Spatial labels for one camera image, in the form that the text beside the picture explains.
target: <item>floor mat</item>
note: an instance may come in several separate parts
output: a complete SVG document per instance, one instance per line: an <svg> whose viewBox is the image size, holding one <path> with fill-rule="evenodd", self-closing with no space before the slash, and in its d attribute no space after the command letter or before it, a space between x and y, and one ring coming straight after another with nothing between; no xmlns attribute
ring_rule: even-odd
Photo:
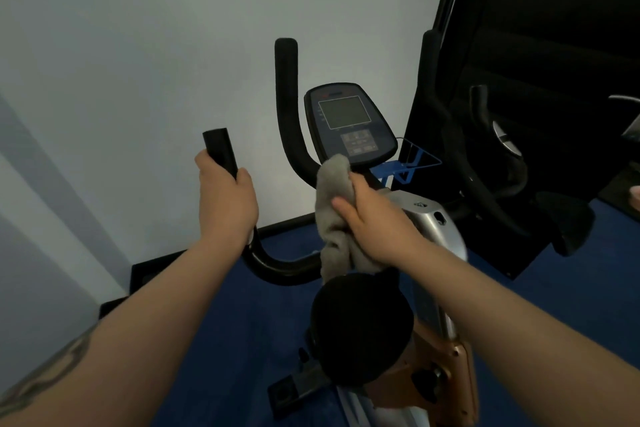
<svg viewBox="0 0 640 427"><path fill-rule="evenodd" d="M640 212L629 205L629 188L640 185L640 164L630 162L598 193L598 198L615 209L640 221Z"/></svg>
<svg viewBox="0 0 640 427"><path fill-rule="evenodd" d="M572 257L549 247L514 282L478 256L470 261L556 318L640 367L640 225L594 201L596 223ZM314 227L265 240L274 257L295 259L321 247ZM403 278L405 290L406 278ZM154 426L346 427L335 392L274 422L267 386L297 362L319 282L299 287L266 284L239 262L198 331ZM476 358L480 427L528 427L508 392Z"/></svg>

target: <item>gray towel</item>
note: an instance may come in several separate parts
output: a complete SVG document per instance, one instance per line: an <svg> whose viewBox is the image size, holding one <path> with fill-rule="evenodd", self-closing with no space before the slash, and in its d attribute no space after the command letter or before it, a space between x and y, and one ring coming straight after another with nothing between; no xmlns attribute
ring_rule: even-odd
<svg viewBox="0 0 640 427"><path fill-rule="evenodd" d="M316 225L325 243L320 252L323 284L347 274L352 268L364 273L376 273L385 268L363 252L349 233L345 220L331 205L331 200L336 196L355 204L355 191L349 179L350 169L349 160L336 154L320 167L317 175Z"/></svg>

